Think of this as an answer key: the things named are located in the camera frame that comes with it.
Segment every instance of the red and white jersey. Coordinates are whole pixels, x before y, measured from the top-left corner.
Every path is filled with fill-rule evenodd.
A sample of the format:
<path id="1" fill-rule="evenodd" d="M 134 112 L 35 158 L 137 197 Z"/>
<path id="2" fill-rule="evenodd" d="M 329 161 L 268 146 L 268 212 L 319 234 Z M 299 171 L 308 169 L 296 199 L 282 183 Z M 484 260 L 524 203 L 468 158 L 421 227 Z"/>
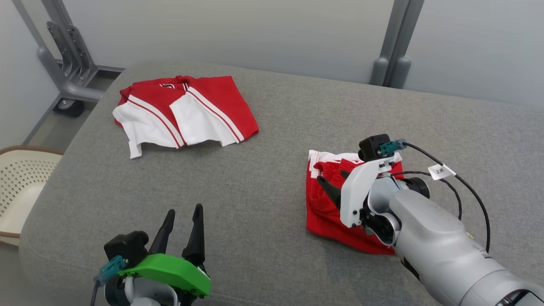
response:
<path id="1" fill-rule="evenodd" d="M 240 143 L 259 131 L 230 76 L 177 76 L 137 82 L 120 91 L 115 123 L 128 137 L 131 158 L 141 143 L 171 148 L 216 140 Z"/>

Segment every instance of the gray robot arm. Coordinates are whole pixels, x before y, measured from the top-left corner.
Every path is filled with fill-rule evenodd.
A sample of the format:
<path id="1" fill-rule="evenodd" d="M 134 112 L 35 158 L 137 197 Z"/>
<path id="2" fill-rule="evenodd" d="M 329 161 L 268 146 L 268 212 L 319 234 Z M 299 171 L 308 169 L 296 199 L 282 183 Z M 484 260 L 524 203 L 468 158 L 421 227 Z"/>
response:
<path id="1" fill-rule="evenodd" d="M 397 256 L 445 306 L 544 306 L 544 289 L 508 272 L 468 237 L 465 226 L 433 201 L 411 190 L 390 199 L 402 226 Z"/>
<path id="2" fill-rule="evenodd" d="M 403 141 L 390 142 L 382 134 L 363 140 L 359 147 L 365 163 L 348 175 L 342 189 L 318 177 L 345 226 L 362 226 L 393 247 L 401 263 L 444 306 L 544 306 L 544 289 L 490 257 L 460 220 L 431 201 L 428 193 L 421 195 L 423 181 L 387 175 L 401 160 L 395 151 L 405 148 Z"/>

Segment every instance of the folded clothing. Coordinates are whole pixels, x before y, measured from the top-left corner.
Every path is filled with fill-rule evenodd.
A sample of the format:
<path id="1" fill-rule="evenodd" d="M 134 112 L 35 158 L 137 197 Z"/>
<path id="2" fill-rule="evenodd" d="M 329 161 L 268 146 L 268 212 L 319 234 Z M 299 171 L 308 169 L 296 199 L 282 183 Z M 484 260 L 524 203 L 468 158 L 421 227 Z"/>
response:
<path id="1" fill-rule="evenodd" d="M 361 227 L 348 228 L 340 221 L 340 210 L 317 182 L 323 176 L 332 185 L 342 188 L 342 171 L 351 172 L 363 164 L 357 153 L 332 154 L 310 150 L 306 175 L 306 228 L 319 236 L 330 238 L 352 248 L 371 254 L 394 254 L 375 235 L 369 236 Z M 402 172 L 402 164 L 393 165 L 393 173 Z"/>
<path id="2" fill-rule="evenodd" d="M 240 143 L 259 131 L 230 76 L 176 76 L 137 82 L 120 91 L 115 123 L 128 137 L 131 158 L 141 143 L 170 148 L 216 140 Z"/>

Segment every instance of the gray cushion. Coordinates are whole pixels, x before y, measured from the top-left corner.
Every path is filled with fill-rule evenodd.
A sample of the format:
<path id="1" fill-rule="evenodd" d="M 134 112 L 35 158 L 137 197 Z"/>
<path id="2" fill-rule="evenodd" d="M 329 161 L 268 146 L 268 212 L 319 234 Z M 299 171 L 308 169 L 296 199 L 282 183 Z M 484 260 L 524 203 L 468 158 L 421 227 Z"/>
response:
<path id="1" fill-rule="evenodd" d="M 130 160 L 112 117 L 119 90 L 175 75 L 232 75 L 259 134 L 224 148 L 144 145 L 143 156 Z M 306 230 L 308 150 L 355 152 L 365 137 L 388 133 L 462 174 L 487 205 L 491 255 L 544 284 L 543 117 L 542 110 L 503 103 L 215 64 L 136 65 L 108 89 L 52 174 L 23 229 L 21 260 L 59 305 L 84 305 L 107 262 L 105 242 L 133 230 L 154 237 L 173 208 L 167 253 L 180 256 L 202 203 L 212 294 L 197 305 L 433 305 L 397 258 Z M 413 150 L 402 154 L 406 170 L 432 165 Z M 485 244 L 477 202 L 452 182 L 467 230 Z M 456 215 L 455 197 L 442 185 L 431 183 L 431 198 Z"/>

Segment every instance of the teal connector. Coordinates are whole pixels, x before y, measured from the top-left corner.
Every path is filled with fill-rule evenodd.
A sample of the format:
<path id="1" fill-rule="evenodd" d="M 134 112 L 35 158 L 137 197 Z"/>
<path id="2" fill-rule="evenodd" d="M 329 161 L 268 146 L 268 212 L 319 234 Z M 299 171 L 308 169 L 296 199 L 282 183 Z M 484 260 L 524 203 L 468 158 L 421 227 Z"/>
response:
<path id="1" fill-rule="evenodd" d="M 103 287 L 108 280 L 119 273 L 127 266 L 128 260 L 123 259 L 120 255 L 113 257 L 107 264 L 105 264 L 97 275 L 93 278 L 93 281 L 98 281 L 100 287 Z"/>
<path id="2" fill-rule="evenodd" d="M 404 145 L 405 142 L 406 139 L 399 139 L 384 143 L 380 146 L 380 151 L 378 152 L 378 154 L 380 154 L 381 156 L 393 155 L 395 151 L 406 149 L 406 146 Z"/>

